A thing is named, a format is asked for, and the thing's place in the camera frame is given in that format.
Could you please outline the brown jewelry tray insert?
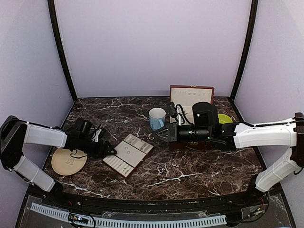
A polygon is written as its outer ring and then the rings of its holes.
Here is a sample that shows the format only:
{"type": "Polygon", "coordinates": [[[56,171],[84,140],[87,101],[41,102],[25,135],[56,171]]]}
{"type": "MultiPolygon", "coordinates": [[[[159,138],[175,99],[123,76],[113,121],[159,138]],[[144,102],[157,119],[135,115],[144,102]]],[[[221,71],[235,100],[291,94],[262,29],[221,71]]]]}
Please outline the brown jewelry tray insert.
{"type": "Polygon", "coordinates": [[[103,162],[124,178],[141,165],[153,150],[153,146],[142,139],[129,134],[116,147],[117,154],[106,156],[103,162]]]}

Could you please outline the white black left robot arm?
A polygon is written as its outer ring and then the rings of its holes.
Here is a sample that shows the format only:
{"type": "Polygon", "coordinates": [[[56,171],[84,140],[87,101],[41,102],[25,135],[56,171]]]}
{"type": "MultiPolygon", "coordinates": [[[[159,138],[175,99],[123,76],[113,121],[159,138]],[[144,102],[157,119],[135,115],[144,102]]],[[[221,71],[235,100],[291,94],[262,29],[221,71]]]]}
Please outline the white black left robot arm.
{"type": "Polygon", "coordinates": [[[31,185],[49,192],[48,199],[57,207],[67,203],[62,185],[28,159],[24,148],[60,148],[71,152],[82,151],[93,158],[116,155],[116,149],[103,140],[105,129],[83,118],[77,118],[73,125],[64,130],[24,121],[10,115],[0,127],[0,161],[4,169],[16,172],[31,185]]]}

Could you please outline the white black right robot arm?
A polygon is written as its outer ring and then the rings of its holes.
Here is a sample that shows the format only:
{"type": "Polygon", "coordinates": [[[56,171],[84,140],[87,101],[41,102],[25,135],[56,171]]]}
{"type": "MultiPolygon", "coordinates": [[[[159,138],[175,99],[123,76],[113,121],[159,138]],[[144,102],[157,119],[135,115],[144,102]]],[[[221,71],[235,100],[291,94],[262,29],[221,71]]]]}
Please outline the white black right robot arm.
{"type": "Polygon", "coordinates": [[[248,191],[242,196],[247,206],[253,206],[289,174],[304,166],[304,115],[271,123],[235,122],[221,124],[215,105],[198,102],[192,106],[193,123],[167,123],[152,132],[156,139],[167,143],[198,144],[206,142],[212,148],[232,151],[255,146],[288,146],[287,151],[265,171],[251,179],[248,191]]]}

